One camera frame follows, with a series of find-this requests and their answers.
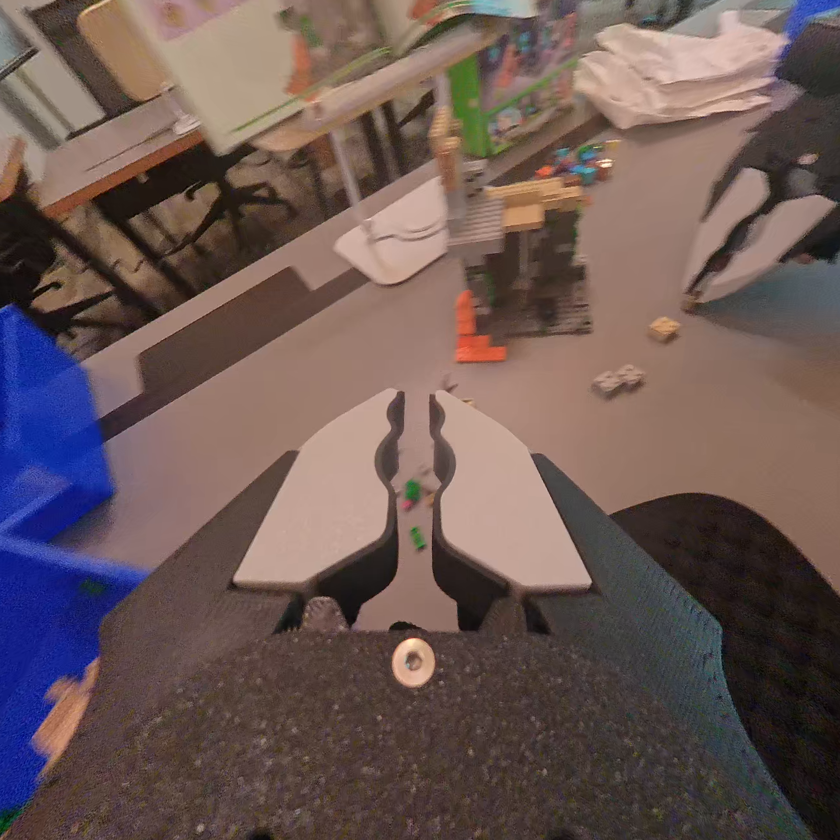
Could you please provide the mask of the wooden-top black-leg desk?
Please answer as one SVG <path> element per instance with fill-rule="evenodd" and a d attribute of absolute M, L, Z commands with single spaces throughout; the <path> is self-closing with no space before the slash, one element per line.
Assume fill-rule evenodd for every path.
<path fill-rule="evenodd" d="M 169 105 L 156 98 L 64 142 L 47 155 L 35 187 L 39 209 L 61 219 L 204 141 L 201 130 L 179 134 L 174 123 Z"/>

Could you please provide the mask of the toy brick model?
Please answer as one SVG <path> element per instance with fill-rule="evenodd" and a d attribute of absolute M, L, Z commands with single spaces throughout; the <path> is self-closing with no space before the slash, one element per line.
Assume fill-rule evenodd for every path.
<path fill-rule="evenodd" d="M 512 337 L 585 332 L 579 292 L 586 265 L 577 238 L 583 180 L 568 167 L 507 185 L 487 180 L 486 161 L 463 154 L 460 121 L 437 105 L 427 133 L 445 205 L 447 252 L 463 270 L 455 302 L 458 364 L 507 359 Z"/>

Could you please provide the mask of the open brick instruction booklet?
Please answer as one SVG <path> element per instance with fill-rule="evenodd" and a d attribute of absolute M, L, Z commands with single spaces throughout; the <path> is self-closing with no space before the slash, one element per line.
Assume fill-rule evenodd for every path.
<path fill-rule="evenodd" d="M 529 1 L 128 1 L 120 9 L 216 152 L 322 90 L 403 58 L 453 18 L 530 20 Z"/>

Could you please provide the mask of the black office chair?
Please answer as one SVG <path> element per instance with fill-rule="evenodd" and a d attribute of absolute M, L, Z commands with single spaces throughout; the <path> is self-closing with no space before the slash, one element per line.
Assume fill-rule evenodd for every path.
<path fill-rule="evenodd" d="M 92 200 L 111 226 L 117 228 L 150 261 L 161 264 L 166 257 L 173 256 L 186 247 L 195 248 L 202 254 L 198 244 L 200 237 L 216 222 L 226 218 L 234 233 L 238 249 L 245 247 L 241 227 L 243 209 L 246 206 L 282 207 L 293 219 L 298 209 L 280 196 L 269 182 L 250 185 L 234 185 L 228 179 L 228 171 L 245 157 L 256 152 L 256 148 L 244 144 L 230 154 L 217 156 L 208 144 L 201 142 L 171 159 L 152 166 L 142 174 L 131 177 Z M 214 186 L 217 195 L 202 222 L 190 234 L 176 242 L 168 250 L 157 253 L 137 234 L 130 220 L 149 215 L 154 207 L 175 197 L 182 196 L 192 202 L 198 191 L 205 186 Z"/>

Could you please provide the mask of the colourful brick pile right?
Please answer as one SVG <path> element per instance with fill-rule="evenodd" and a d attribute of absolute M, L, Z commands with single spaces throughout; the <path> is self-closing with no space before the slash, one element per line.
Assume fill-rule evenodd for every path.
<path fill-rule="evenodd" d="M 538 181 L 560 179 L 564 186 L 592 186 L 606 181 L 612 176 L 614 154 L 620 143 L 619 139 L 608 139 L 574 148 L 559 146 L 534 172 L 534 178 Z"/>

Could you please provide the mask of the wooden chair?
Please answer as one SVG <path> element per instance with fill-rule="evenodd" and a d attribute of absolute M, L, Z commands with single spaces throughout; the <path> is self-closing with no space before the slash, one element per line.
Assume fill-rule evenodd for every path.
<path fill-rule="evenodd" d="M 81 36 L 119 88 L 134 102 L 149 102 L 170 90 L 170 80 L 120 1 L 100 1 L 81 11 Z"/>

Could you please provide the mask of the scatter of small brick pieces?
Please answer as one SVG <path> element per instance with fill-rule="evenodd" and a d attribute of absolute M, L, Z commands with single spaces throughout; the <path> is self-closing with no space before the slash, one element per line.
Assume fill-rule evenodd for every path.
<path fill-rule="evenodd" d="M 397 442 L 398 467 L 392 479 L 401 561 L 427 553 L 432 542 L 434 498 L 440 482 L 434 470 L 428 395 L 438 390 L 468 406 L 478 407 L 472 392 L 460 388 L 453 367 L 447 368 L 435 384 L 406 391 L 404 426 Z"/>

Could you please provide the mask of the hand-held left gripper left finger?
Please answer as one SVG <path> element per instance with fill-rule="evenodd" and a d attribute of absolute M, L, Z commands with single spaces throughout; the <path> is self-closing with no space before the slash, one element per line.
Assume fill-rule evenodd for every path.
<path fill-rule="evenodd" d="M 396 576 L 398 440 L 404 392 L 386 388 L 297 452 L 233 576 L 255 592 L 328 597 L 353 625 Z"/>

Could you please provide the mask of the green toy brick set box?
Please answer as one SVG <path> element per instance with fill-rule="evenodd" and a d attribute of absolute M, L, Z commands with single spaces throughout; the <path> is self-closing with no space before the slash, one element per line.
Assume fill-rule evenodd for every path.
<path fill-rule="evenodd" d="M 500 34 L 448 71 L 468 154 L 487 158 L 520 142 L 574 101 L 578 1 L 463 2 Z"/>

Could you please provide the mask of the grey desk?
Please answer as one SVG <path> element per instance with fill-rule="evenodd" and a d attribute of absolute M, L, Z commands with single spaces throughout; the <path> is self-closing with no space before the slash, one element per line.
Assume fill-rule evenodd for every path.
<path fill-rule="evenodd" d="M 59 545 L 162 563 L 289 449 L 373 394 L 449 367 L 477 409 L 545 454 L 604 511 L 683 492 L 727 497 L 782 531 L 838 589 L 838 270 L 797 266 L 715 307 L 680 310 L 681 272 L 712 181 L 762 111 L 627 132 L 581 226 L 594 330 L 511 343 L 503 364 L 453 362 L 450 259 L 364 284 L 153 413 L 142 351 L 294 268 L 313 289 L 344 263 L 342 213 L 85 363 L 107 423 L 115 497 Z M 681 324 L 671 343 L 649 324 Z M 603 399 L 604 371 L 647 381 Z"/>

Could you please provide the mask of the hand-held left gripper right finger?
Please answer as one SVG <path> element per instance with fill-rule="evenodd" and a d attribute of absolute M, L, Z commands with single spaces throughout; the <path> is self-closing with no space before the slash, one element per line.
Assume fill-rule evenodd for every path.
<path fill-rule="evenodd" d="M 446 391 L 428 398 L 434 473 L 432 564 L 476 631 L 493 606 L 593 592 L 585 566 L 532 451 L 497 420 Z"/>

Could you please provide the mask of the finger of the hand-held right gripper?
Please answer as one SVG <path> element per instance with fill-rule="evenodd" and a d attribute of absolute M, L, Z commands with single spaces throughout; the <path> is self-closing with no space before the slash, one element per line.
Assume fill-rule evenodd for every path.
<path fill-rule="evenodd" d="M 727 265 L 700 280 L 698 302 L 724 298 L 751 285 L 805 247 L 809 237 L 821 238 L 838 225 L 838 203 L 818 194 L 778 204 L 762 217 L 763 225 L 751 244 L 737 250 Z"/>
<path fill-rule="evenodd" d="M 712 278 L 729 268 L 770 196 L 768 175 L 744 168 L 700 221 L 688 249 L 681 281 L 685 296 L 699 296 Z"/>

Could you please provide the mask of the blue plastic bin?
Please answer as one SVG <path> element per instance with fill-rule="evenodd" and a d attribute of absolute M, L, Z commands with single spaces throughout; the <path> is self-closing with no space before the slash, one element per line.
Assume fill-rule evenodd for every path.
<path fill-rule="evenodd" d="M 47 541 L 114 494 L 88 376 L 13 306 L 1 311 L 1 532 Z"/>
<path fill-rule="evenodd" d="M 50 542 L 1 537 L 2 833 L 42 782 L 46 760 L 31 739 L 62 676 L 80 679 L 99 658 L 104 617 L 149 570 L 92 558 Z"/>

